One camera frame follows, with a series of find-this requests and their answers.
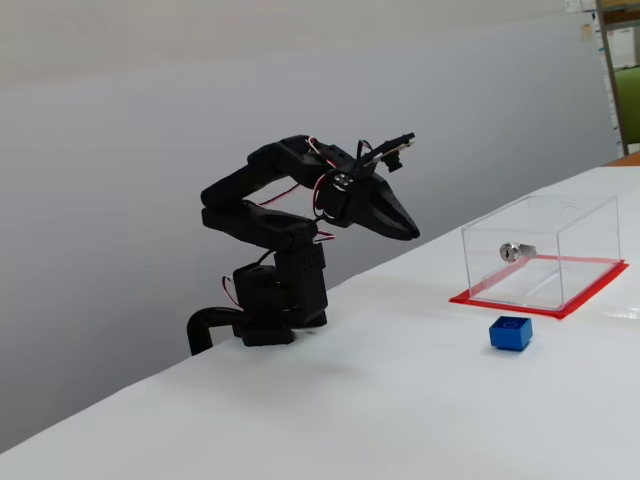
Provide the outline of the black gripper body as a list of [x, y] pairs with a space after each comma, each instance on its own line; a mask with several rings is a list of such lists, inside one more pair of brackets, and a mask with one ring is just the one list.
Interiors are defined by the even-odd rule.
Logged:
[[356, 203], [371, 203], [377, 176], [372, 174], [354, 179], [338, 170], [323, 175], [315, 189], [315, 209], [319, 211], [319, 217], [341, 228], [356, 224], [353, 222], [353, 207]]

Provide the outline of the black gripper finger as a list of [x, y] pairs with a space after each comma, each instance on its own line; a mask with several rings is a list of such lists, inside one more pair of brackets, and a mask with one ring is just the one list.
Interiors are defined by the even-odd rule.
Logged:
[[399, 241], [416, 238], [416, 224], [399, 202], [356, 203], [353, 222], [386, 238]]
[[420, 231], [412, 217], [400, 203], [389, 184], [376, 177], [371, 193], [373, 230], [391, 239], [417, 239]]

